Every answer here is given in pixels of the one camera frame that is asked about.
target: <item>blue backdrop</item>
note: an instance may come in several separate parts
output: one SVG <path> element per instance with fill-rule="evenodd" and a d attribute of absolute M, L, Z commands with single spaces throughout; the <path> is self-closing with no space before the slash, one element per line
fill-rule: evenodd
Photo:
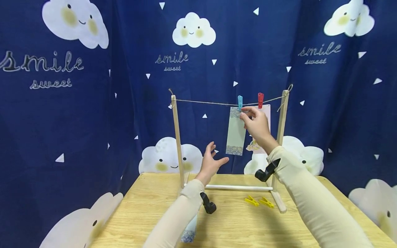
<path fill-rule="evenodd" d="M 323 149 L 323 176 L 346 195 L 374 178 L 396 185 L 397 2 L 364 4 L 1 2 L 0 247 L 51 247 L 63 217 L 125 194 L 143 149 L 175 137 L 169 88 L 236 104 L 293 84 L 285 135 Z M 276 135 L 280 100 L 270 104 Z M 225 156 L 228 107 L 178 112 L 183 144 L 215 141 Z M 230 156 L 220 173 L 243 173 L 251 156 Z"/>

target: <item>sleeve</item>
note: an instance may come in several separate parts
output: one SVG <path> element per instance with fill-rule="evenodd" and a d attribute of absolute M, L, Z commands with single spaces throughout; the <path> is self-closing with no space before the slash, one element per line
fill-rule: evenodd
<path fill-rule="evenodd" d="M 188 182 L 149 234 L 143 248 L 174 248 L 186 226 L 200 210 L 201 192 L 204 192 L 204 185 L 199 180 Z"/>
<path fill-rule="evenodd" d="M 279 146 L 267 160 L 270 163 L 279 158 L 276 176 L 320 247 L 373 248 L 360 225 L 295 155 Z"/>

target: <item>cloud print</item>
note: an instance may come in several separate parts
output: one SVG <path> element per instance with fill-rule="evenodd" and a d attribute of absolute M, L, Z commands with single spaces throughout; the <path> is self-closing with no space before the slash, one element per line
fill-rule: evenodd
<path fill-rule="evenodd" d="M 63 217 L 50 230 L 39 248 L 87 248 L 118 207 L 123 194 L 108 192 L 91 208 L 81 208 Z"/>
<path fill-rule="evenodd" d="M 324 26 L 324 33 L 335 36 L 345 33 L 349 37 L 369 33 L 375 25 L 370 9 L 363 0 L 351 0 L 337 8 Z"/>
<path fill-rule="evenodd" d="M 304 146 L 303 143 L 292 136 L 283 137 L 283 147 L 293 153 L 305 165 L 307 170 L 318 176 L 324 169 L 324 152 L 315 146 Z M 253 154 L 244 168 L 244 174 L 255 174 L 258 169 L 263 170 L 268 166 L 267 154 Z"/>
<path fill-rule="evenodd" d="M 201 44 L 209 46 L 214 43 L 216 33 L 207 19 L 200 18 L 196 13 L 190 12 L 176 23 L 172 39 L 177 45 L 188 44 L 190 47 L 197 48 Z"/>
<path fill-rule="evenodd" d="M 43 21 L 47 28 L 64 40 L 80 40 L 94 49 L 109 45 L 108 30 L 102 15 L 89 0 L 50 0 L 42 8 Z"/>
<path fill-rule="evenodd" d="M 184 144 L 181 149 L 185 172 L 198 173 L 202 162 L 200 150 L 191 144 Z M 156 146 L 146 147 L 139 162 L 139 174 L 143 172 L 179 173 L 176 139 L 165 137 Z"/>
<path fill-rule="evenodd" d="M 396 187 L 390 187 L 383 180 L 371 179 L 365 188 L 355 188 L 349 194 L 350 201 L 394 242 L 397 242 Z"/>

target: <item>twine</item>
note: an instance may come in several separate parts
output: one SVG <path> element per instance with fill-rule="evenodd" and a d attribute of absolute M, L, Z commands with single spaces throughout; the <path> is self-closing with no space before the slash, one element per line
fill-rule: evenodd
<path fill-rule="evenodd" d="M 266 100 L 266 101 L 263 101 L 263 103 L 265 103 L 265 102 L 271 102 L 271 101 L 274 101 L 274 100 L 277 100 L 277 99 L 280 99 L 280 98 L 283 98 L 283 97 L 286 97 L 286 96 L 288 96 L 289 95 L 289 93 L 291 92 L 291 90 L 292 90 L 292 87 L 293 87 L 293 84 L 291 84 L 289 87 L 288 87 L 288 92 L 285 94 L 285 95 L 282 95 L 282 96 L 279 96 L 279 97 L 276 97 L 276 98 L 273 98 L 273 99 L 270 99 L 270 100 Z M 176 101 L 181 101 L 181 102 L 195 102 L 195 103 L 204 103 L 204 104 L 217 104 L 217 105 L 224 105 L 224 106 L 238 106 L 238 104 L 228 104 L 228 103 L 220 103 L 220 102 L 201 102 L 201 101 L 191 101 L 191 100 L 181 100 L 181 99 L 176 99 Z M 248 104 L 243 104 L 243 106 L 251 106 L 251 105 L 257 105 L 259 102 L 254 102 L 254 103 L 248 103 Z"/>

